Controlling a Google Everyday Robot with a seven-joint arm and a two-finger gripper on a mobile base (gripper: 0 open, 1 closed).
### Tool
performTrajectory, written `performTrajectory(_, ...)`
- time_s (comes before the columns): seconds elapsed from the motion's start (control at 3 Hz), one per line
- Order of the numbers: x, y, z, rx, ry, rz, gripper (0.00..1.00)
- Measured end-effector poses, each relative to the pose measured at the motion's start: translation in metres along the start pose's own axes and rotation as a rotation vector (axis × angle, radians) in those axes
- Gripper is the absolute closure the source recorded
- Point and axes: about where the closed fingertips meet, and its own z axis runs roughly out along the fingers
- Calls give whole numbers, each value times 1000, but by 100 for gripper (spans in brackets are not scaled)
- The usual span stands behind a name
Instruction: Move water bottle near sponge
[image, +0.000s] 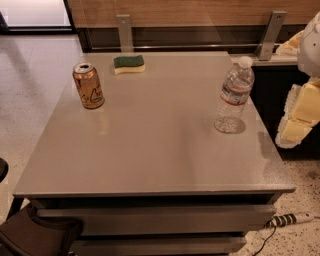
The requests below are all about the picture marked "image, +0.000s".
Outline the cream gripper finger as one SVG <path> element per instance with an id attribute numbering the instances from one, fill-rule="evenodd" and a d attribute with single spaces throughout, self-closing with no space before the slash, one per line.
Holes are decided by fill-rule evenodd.
<path id="1" fill-rule="evenodd" d="M 320 79 L 311 78 L 303 86 L 294 84 L 287 96 L 275 143 L 292 149 L 320 122 Z"/>
<path id="2" fill-rule="evenodd" d="M 289 40 L 281 44 L 277 50 L 276 54 L 279 56 L 296 56 L 301 41 L 303 31 L 298 32 Z"/>

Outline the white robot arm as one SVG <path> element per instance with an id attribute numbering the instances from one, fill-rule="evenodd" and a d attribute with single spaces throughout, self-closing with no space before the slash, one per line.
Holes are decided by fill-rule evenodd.
<path id="1" fill-rule="evenodd" d="M 275 143 L 291 149 L 320 122 L 320 12 L 305 29 L 288 41 L 297 45 L 298 69 L 309 76 L 303 86 L 293 85 L 288 92 Z"/>

